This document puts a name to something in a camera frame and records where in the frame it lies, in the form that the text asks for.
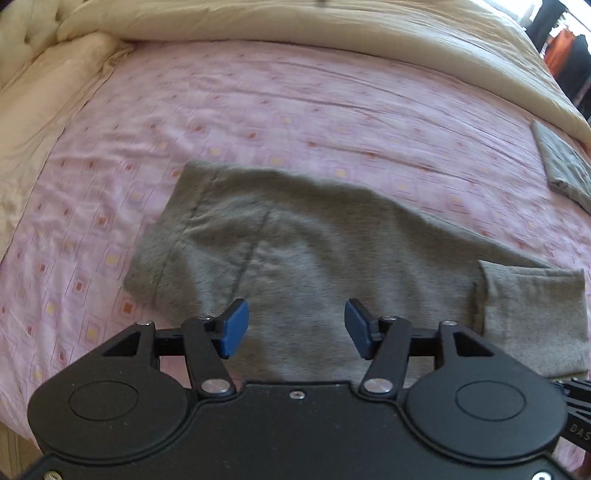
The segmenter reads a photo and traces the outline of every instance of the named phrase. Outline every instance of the patterned bed sheet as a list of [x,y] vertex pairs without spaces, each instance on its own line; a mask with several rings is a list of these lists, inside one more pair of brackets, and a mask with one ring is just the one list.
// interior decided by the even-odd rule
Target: patterned bed sheet
[[[58,140],[0,265],[0,421],[31,436],[26,405],[43,381],[132,322],[167,326],[122,280],[189,158],[366,185],[588,275],[591,221],[549,190],[532,118],[398,61],[139,45]],[[580,453],[564,447],[562,461]]]

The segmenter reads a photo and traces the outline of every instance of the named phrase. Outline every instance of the wooden floor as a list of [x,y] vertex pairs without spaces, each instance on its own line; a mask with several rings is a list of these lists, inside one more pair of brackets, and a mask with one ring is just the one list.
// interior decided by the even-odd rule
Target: wooden floor
[[0,470],[4,475],[16,478],[40,455],[33,442],[19,437],[0,423]]

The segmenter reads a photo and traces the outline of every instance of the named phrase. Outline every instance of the silver screw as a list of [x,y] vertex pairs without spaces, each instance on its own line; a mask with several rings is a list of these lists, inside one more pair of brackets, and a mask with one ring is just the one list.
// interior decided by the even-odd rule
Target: silver screw
[[61,475],[53,470],[45,472],[43,475],[43,480],[61,480]]
[[366,380],[363,387],[370,393],[388,393],[394,387],[390,380],[385,378],[370,378]]
[[531,478],[531,480],[552,480],[552,475],[548,472],[538,472]]
[[302,392],[302,390],[294,390],[293,392],[290,392],[290,398],[293,400],[304,400],[305,397],[306,394]]
[[201,384],[201,388],[210,395],[221,395],[230,390],[230,382],[223,378],[210,378]]

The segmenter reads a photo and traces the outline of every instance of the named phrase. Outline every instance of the folded gray garment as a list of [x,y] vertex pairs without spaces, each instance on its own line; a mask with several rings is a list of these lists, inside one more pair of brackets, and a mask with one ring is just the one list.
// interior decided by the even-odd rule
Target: folded gray garment
[[552,190],[591,213],[591,167],[573,147],[537,120],[532,121],[531,131]]
[[587,368],[583,270],[479,263],[477,333],[546,377]]
[[[176,325],[247,299],[249,330],[228,362],[237,375],[358,382],[368,364],[345,330],[346,300],[416,327],[473,326],[478,260],[551,268],[366,188],[193,162],[142,238],[125,287]],[[546,354],[540,345],[540,365]],[[409,378],[432,365],[413,360]]]

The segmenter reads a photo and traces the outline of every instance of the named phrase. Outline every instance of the bed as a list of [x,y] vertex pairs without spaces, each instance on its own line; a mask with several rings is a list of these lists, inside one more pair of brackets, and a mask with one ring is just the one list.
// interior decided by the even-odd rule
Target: bed
[[470,0],[14,0],[0,46],[0,420],[25,437],[42,382],[167,326],[122,281],[191,158],[361,184],[591,271],[591,220],[548,188],[530,122],[585,157],[591,129]]

